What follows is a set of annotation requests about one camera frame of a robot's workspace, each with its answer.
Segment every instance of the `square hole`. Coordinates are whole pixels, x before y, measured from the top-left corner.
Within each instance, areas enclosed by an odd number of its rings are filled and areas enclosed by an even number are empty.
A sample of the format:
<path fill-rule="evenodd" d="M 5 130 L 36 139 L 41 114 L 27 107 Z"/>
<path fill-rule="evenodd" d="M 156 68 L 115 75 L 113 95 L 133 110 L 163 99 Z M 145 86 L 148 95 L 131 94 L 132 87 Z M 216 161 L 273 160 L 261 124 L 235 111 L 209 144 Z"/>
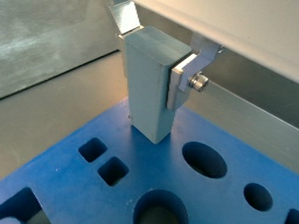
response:
<path fill-rule="evenodd" d="M 7 219 L 7 221 L 13 219 L 20 221 L 20 223 L 25 222 L 32 224 L 51 223 L 29 187 L 25 187 L 11 199 L 4 202 L 4 204 L 0 205 L 0 220 L 1 219 Z"/>
<path fill-rule="evenodd" d="M 93 137 L 79 147 L 79 154 L 91 163 L 101 156 L 107 149 L 108 147 Z"/>
<path fill-rule="evenodd" d="M 128 168 L 117 157 L 112 157 L 97 170 L 99 176 L 109 186 L 113 186 L 127 173 Z"/>

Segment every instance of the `blue foam insert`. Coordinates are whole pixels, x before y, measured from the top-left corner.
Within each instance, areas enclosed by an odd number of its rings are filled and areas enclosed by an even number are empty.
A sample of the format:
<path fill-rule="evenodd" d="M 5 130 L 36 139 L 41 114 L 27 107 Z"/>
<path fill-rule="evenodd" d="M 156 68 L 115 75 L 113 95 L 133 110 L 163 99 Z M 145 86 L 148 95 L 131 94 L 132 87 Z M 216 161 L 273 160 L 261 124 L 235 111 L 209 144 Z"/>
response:
<path fill-rule="evenodd" d="M 37 199 L 53 224 L 133 223 L 145 203 L 163 203 L 191 224 L 286 223 L 290 209 L 299 209 L 295 173 L 187 108 L 157 145 L 131 126 L 128 114 L 123 100 L 1 180 L 0 218 L 27 221 L 24 209 L 33 212 Z M 207 169 L 217 168 L 215 155 L 223 158 L 224 177 L 209 178 L 188 165 L 183 146 L 192 142 L 209 146 L 200 155 Z M 245 199 L 251 183 L 271 196 L 253 187 Z"/>

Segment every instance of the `metal block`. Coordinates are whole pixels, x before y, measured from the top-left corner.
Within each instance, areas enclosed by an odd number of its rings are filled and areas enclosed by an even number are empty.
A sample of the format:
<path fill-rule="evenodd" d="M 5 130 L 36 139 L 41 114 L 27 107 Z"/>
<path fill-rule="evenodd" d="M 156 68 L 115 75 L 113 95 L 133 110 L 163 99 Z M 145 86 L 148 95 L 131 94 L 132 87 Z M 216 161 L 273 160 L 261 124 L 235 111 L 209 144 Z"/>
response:
<path fill-rule="evenodd" d="M 169 68 L 192 49 L 151 26 L 124 36 L 121 42 L 131 121 L 157 144 L 173 125 L 175 113 L 165 107 Z"/>
<path fill-rule="evenodd" d="M 299 177 L 277 162 L 187 108 L 159 144 L 127 115 L 124 100 L 0 181 L 1 224 L 41 210 L 52 224 L 144 224 L 160 208 L 155 223 L 298 223 Z"/>

